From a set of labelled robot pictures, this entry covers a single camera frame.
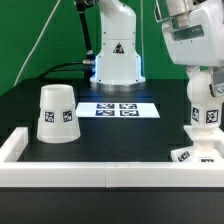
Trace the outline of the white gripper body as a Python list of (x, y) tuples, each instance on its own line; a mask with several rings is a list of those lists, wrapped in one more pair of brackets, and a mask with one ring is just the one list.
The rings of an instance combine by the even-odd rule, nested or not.
[(189, 15), (189, 25), (179, 30), (162, 24), (171, 60), (175, 64), (224, 66), (224, 14), (220, 6), (204, 5)]

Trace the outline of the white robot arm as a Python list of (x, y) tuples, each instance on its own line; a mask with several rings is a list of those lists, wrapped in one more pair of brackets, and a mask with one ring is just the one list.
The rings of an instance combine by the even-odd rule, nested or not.
[[(135, 85), (141, 59), (135, 50), (136, 15), (119, 0), (98, 0), (102, 45), (93, 85)], [(224, 0), (156, 0), (155, 19), (173, 63), (210, 70), (211, 89), (224, 96)]]

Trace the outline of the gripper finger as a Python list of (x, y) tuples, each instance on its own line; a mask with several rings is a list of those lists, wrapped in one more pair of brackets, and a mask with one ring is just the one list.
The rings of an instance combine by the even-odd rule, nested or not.
[(200, 72), (199, 66), (187, 66), (186, 67), (186, 73), (189, 79), (191, 79), (193, 76), (198, 74)]
[(224, 67), (211, 67), (211, 91), (214, 97), (224, 96)]

